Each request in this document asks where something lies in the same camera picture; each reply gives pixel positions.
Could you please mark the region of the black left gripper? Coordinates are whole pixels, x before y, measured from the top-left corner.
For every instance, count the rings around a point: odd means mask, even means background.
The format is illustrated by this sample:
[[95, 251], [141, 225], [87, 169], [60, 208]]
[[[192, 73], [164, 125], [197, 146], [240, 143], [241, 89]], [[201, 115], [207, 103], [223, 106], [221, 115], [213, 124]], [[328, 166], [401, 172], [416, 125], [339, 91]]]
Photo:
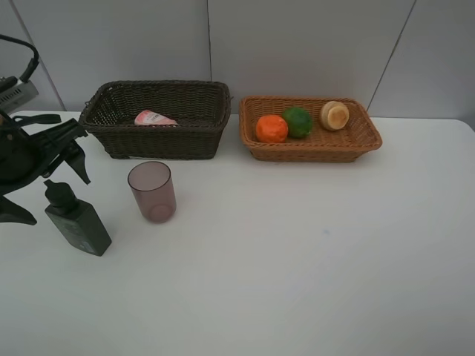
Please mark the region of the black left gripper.
[[8, 116], [1, 112], [1, 199], [0, 223], [35, 225], [37, 220], [25, 208], [4, 195], [49, 178], [66, 162], [89, 185], [85, 152], [77, 144], [86, 130], [75, 120], [66, 122], [59, 114]]

